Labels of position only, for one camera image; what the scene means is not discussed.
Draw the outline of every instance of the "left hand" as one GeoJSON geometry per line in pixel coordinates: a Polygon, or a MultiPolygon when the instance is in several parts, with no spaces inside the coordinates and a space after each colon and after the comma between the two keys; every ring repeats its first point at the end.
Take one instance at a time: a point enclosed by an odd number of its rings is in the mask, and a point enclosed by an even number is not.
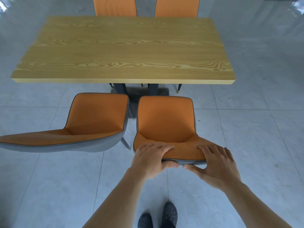
{"type": "Polygon", "coordinates": [[[175,161],[161,161],[163,155],[173,148],[165,143],[145,143],[136,150],[131,169],[142,173],[145,179],[151,179],[167,168],[178,168],[175,161]]]}

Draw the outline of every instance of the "chair leg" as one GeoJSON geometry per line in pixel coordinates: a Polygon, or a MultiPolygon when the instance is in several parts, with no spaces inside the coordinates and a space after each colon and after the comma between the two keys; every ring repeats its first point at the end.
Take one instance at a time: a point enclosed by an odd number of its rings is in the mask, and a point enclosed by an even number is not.
{"type": "Polygon", "coordinates": [[[178,84],[177,93],[179,93],[180,88],[181,88],[181,84],[178,84]]]}
{"type": "Polygon", "coordinates": [[[125,141],[124,138],[122,138],[120,141],[128,150],[131,150],[130,146],[128,145],[128,143],[125,141]]]}

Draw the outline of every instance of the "foot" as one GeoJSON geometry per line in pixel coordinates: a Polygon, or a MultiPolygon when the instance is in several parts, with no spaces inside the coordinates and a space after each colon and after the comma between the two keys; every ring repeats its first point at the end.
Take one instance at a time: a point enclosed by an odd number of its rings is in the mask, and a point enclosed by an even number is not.
{"type": "Polygon", "coordinates": [[[144,213],[138,220],[137,228],[153,228],[152,218],[149,213],[144,213]]]}
{"type": "Polygon", "coordinates": [[[162,224],[166,221],[171,222],[174,226],[177,224],[177,210],[171,202],[167,202],[164,206],[162,224]]]}

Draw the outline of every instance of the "gray tile floor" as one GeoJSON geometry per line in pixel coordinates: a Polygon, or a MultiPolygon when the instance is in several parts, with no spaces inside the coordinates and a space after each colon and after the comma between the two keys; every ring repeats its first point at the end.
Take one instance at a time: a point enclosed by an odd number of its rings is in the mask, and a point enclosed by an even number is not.
{"type": "MultiPolygon", "coordinates": [[[[73,97],[109,92],[108,84],[17,84],[9,76],[48,15],[94,15],[92,0],[0,0],[0,135],[62,128],[73,97]]],[[[156,0],[136,0],[153,16],[156,0]]],[[[200,0],[214,19],[237,80],[183,85],[193,99],[198,134],[227,146],[253,192],[293,227],[304,224],[304,15],[289,1],[200,0]]],[[[165,85],[177,95],[177,85],[165,85]]],[[[136,121],[125,138],[131,145],[136,121]]],[[[130,166],[117,144],[104,153],[0,150],[0,227],[81,227],[130,166]]],[[[177,207],[177,227],[244,227],[218,190],[182,168],[147,181],[136,222],[177,207]]]]}

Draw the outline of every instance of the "dining table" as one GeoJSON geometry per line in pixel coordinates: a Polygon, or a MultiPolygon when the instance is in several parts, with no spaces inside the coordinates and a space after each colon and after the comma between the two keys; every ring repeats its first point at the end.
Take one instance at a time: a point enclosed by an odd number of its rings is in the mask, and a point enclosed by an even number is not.
{"type": "Polygon", "coordinates": [[[159,84],[232,84],[236,79],[211,18],[106,16],[50,16],[11,78],[113,83],[113,91],[129,95],[131,102],[142,95],[169,95],[159,84]],[[129,90],[129,83],[149,88],[129,90]]]}

